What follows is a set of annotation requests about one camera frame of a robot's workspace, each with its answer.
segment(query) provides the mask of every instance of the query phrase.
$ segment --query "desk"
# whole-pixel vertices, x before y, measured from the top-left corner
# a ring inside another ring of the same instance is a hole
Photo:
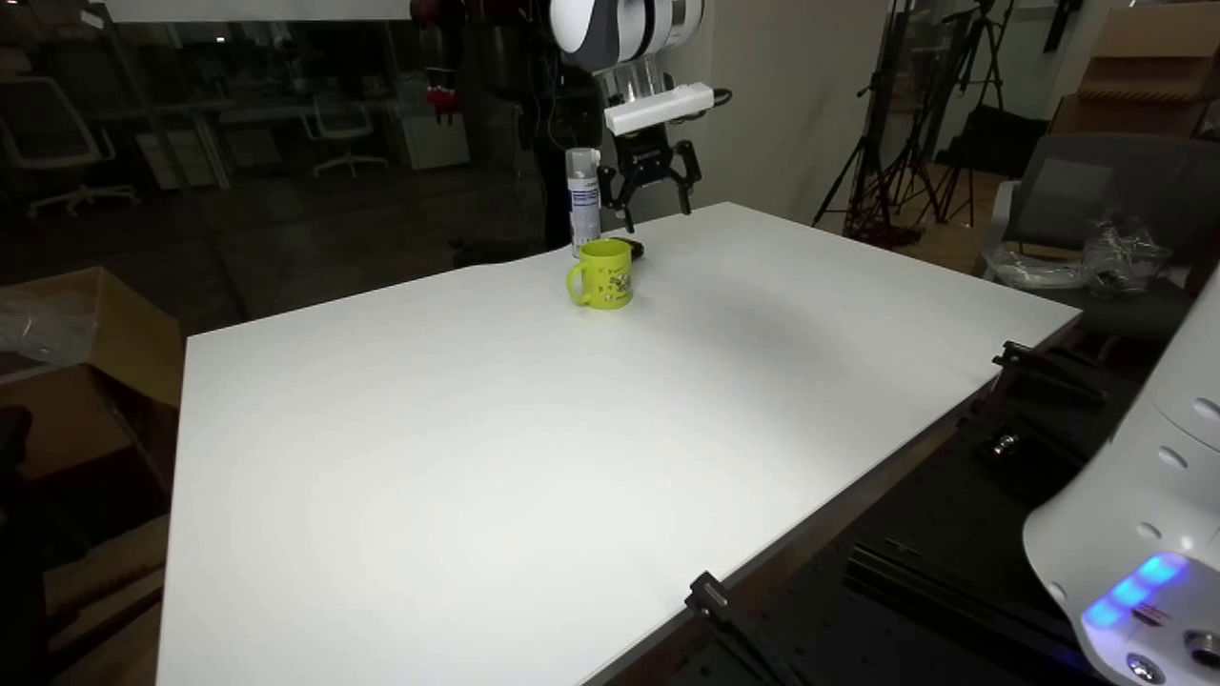
[[[585,682],[1077,313],[742,204],[191,340],[164,686]]]
[[[368,111],[406,111],[406,97],[352,97],[352,107]],[[310,97],[233,97],[233,107],[221,111],[221,127],[261,127],[261,121],[307,121],[313,116]]]
[[[233,97],[183,97],[183,102],[152,102],[150,111],[145,107],[87,111],[87,121],[96,121],[96,127],[150,121],[150,113],[158,113],[158,116],[186,116],[196,138],[200,138],[202,158],[211,167],[211,177],[218,177],[218,186],[229,189],[233,186],[229,182],[229,167],[227,167],[218,133],[211,127],[211,113],[229,111],[229,107],[233,107]]]

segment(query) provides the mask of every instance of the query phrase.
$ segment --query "office chair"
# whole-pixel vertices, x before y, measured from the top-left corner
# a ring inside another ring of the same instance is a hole
[[[390,167],[387,156],[357,156],[352,146],[374,133],[374,116],[368,107],[327,90],[313,97],[313,111],[307,116],[307,138],[321,146],[345,146],[340,156],[313,163],[313,175],[323,175],[331,167],[346,167],[352,177],[357,177],[357,167]]]
[[[0,146],[13,167],[23,170],[79,170],[115,158],[110,138],[96,138],[56,80],[19,77],[0,80]],[[65,204],[74,218],[99,198],[141,201],[135,186],[78,186],[26,204],[35,219],[49,204]]]
[[[1169,268],[1186,268],[1220,234],[1220,146],[1145,133],[1041,138],[1025,175],[1000,186],[985,251],[1000,238],[1083,247],[1105,214],[1145,218]],[[1195,304],[1168,279],[1131,297],[1095,284],[1045,297],[1081,304],[1086,330],[1145,342],[1169,340]]]
[[[45,40],[35,73],[56,80],[83,116],[139,107],[107,40]]]

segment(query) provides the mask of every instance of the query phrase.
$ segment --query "green cup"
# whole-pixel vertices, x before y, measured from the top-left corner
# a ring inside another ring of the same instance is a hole
[[[634,242],[587,238],[567,271],[567,293],[585,309],[624,309],[634,299]]]

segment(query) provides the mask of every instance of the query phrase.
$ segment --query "tripod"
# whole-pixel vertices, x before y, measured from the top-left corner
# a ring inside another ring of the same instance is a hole
[[[892,7],[887,24],[886,24],[886,39],[881,39],[876,73],[866,86],[872,93],[866,133],[856,146],[856,153],[848,156],[848,163],[839,167],[828,198],[819,201],[819,208],[812,218],[815,224],[825,219],[848,170],[858,167],[851,208],[848,208],[848,234],[858,234],[866,242],[881,242],[881,247],[917,242],[924,234],[920,228],[899,228],[892,219],[895,208],[909,201],[909,198],[899,198],[909,182],[920,182],[920,189],[931,198],[931,208],[939,219],[946,218],[946,204],[939,201],[939,189],[925,175],[925,156],[939,138],[959,69],[950,77],[943,77],[946,69],[933,73],[925,90],[917,97],[912,133],[899,146],[895,158],[892,163],[881,158],[881,140],[886,140],[886,121],[887,121],[887,102],[892,102],[892,85],[899,73],[899,48],[909,39],[909,24],[912,24],[912,3]],[[959,46],[962,46],[959,29],[962,29],[962,24],[953,24],[953,48],[950,48],[946,63],[962,63],[959,59]]]
[[[995,107],[1008,111],[1008,107],[1002,107],[1000,48],[1002,48],[1008,25],[1011,25],[1011,19],[1014,19],[1014,0],[1008,0],[1000,24],[992,19],[992,11],[995,11],[995,0],[980,0],[980,19],[976,19],[971,39],[967,39],[967,59],[965,59],[965,69],[962,69],[962,77],[959,77],[959,86],[962,86],[962,90],[965,90],[967,85],[980,85],[980,97],[976,97],[971,111],[980,111],[992,90],[995,90]],[[985,80],[971,80],[976,59],[980,59],[980,46],[986,46],[986,73],[985,73]],[[953,163],[953,170],[946,175],[946,182],[943,182],[943,198],[946,198],[943,208],[959,214],[959,208],[953,208],[953,198],[959,198],[959,186],[962,186],[962,170],[965,170],[965,218],[971,219],[971,214],[976,214],[976,170],[965,167],[965,163]]]
[[[886,138],[886,113],[887,113],[887,93],[892,93],[892,77],[895,77],[895,58],[899,58],[899,40],[909,35],[909,7],[892,11],[881,35],[881,58],[876,58],[876,73],[868,77],[868,86],[862,86],[858,93],[868,93],[868,116],[866,116],[866,133],[862,140],[851,148],[848,163],[839,167],[828,198],[819,201],[812,224],[819,224],[839,193],[839,186],[848,182],[851,167],[858,167],[856,175],[856,189],[851,189],[851,208],[848,208],[848,232],[856,232],[856,224],[862,219],[862,208],[881,214],[876,224],[892,228],[892,182],[887,170],[881,163],[881,138]]]

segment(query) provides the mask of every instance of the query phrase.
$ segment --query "wall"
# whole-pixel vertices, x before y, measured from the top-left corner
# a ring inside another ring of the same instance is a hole
[[[876,0],[715,0],[674,73],[731,86],[694,129],[707,182],[699,201],[742,201],[809,219],[851,156],[881,40]]]
[[[1108,7],[1086,0],[1073,19],[1059,52],[1045,58],[1051,0],[1017,0],[1002,46],[1008,107],[1050,116],[1064,90],[1077,90],[1095,35]],[[699,39],[670,52],[674,77],[731,86],[731,107],[699,127],[707,182],[699,201],[742,201],[768,214],[809,219],[866,127],[866,86],[886,25],[886,0],[709,0]],[[946,138],[971,111],[965,90],[950,107]]]
[[[410,0],[102,0],[115,24],[413,19]]]

